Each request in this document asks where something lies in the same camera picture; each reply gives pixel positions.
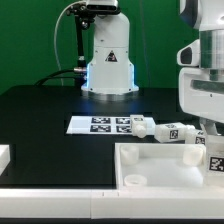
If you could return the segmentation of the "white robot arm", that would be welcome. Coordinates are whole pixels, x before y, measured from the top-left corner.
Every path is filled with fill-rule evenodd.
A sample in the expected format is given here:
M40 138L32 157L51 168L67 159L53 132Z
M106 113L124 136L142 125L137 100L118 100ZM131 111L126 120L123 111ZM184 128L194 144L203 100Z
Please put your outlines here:
M94 42L82 91L101 99L137 92L128 56L129 21L118 0L86 0L84 7L94 21ZM180 106L213 135L215 125L224 124L224 0L179 0L179 16L198 31L176 56Z

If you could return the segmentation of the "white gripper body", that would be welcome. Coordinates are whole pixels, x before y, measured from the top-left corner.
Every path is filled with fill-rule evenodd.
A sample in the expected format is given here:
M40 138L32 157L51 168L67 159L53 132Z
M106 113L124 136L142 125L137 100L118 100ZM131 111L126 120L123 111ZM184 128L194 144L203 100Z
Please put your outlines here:
M182 68L179 102L185 113L224 123L224 75L211 79L208 70Z

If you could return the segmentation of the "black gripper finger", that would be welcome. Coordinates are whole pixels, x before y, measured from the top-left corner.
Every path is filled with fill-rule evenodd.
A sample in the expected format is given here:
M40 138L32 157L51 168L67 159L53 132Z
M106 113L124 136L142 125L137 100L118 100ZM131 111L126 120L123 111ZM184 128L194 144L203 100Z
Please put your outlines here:
M201 118L200 127L206 135L219 136L216 128L216 122L213 120Z

